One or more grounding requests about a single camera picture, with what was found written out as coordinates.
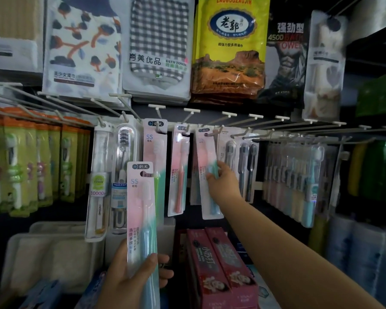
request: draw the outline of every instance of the red toothpaste box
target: red toothpaste box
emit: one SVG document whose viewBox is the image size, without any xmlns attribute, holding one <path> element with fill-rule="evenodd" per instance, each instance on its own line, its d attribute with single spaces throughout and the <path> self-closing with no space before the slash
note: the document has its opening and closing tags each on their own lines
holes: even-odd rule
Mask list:
<svg viewBox="0 0 386 309">
<path fill-rule="evenodd" d="M 205 228 L 232 289 L 232 308 L 257 308 L 258 285 L 222 228 Z"/>
<path fill-rule="evenodd" d="M 195 293 L 190 295 L 195 298 L 193 308 L 231 309 L 232 292 L 206 232 L 187 230 L 187 239 L 187 277 Z"/>
</svg>

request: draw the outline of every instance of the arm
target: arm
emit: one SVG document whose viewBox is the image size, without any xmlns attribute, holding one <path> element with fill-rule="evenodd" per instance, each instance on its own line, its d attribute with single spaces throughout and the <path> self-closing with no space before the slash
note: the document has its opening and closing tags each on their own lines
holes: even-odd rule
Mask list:
<svg viewBox="0 0 386 309">
<path fill-rule="evenodd" d="M 282 309 L 383 309 L 347 275 L 245 202 L 234 172 L 218 161 L 220 178 L 208 175 L 220 206 Z"/>
</svg>

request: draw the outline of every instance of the hand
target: hand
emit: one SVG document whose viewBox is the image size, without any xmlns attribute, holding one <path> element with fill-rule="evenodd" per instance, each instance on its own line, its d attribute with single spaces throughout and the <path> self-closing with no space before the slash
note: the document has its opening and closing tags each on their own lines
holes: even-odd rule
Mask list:
<svg viewBox="0 0 386 309">
<path fill-rule="evenodd" d="M 211 198 L 223 210 L 226 204 L 232 200 L 241 199 L 242 196 L 235 173 L 222 161 L 217 161 L 217 166 L 220 168 L 219 179 L 216 179 L 211 173 L 206 175 L 206 179 Z"/>
<path fill-rule="evenodd" d="M 102 291 L 95 309 L 138 309 L 144 284 L 154 272 L 157 263 L 167 263 L 170 257 L 164 254 L 151 254 L 140 266 L 136 274 L 127 276 L 127 241 L 124 240 L 114 255 L 107 271 Z M 159 287 L 167 285 L 173 277 L 172 270 L 159 269 Z"/>
</svg>

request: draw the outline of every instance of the person's left hand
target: person's left hand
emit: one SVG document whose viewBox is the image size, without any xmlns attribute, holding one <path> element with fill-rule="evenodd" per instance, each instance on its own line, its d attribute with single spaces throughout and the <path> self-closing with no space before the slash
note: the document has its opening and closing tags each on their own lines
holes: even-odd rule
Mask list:
<svg viewBox="0 0 386 309">
<path fill-rule="evenodd" d="M 95 309 L 138 309 L 140 296 L 147 279 L 157 263 L 167 263 L 170 257 L 151 254 L 132 278 L 127 276 L 127 241 L 124 240 L 114 255 Z M 167 285 L 174 275 L 172 270 L 159 269 L 159 287 Z"/>
</svg>

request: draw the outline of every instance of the checkered towel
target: checkered towel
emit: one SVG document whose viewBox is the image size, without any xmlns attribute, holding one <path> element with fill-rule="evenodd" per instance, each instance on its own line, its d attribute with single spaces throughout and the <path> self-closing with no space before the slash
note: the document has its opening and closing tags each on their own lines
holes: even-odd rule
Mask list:
<svg viewBox="0 0 386 309">
<path fill-rule="evenodd" d="M 188 3 L 174 0 L 133 0 L 130 51 L 185 62 L 187 50 Z M 162 75 L 180 82 L 184 72 L 131 62 L 135 73 Z"/>
</svg>

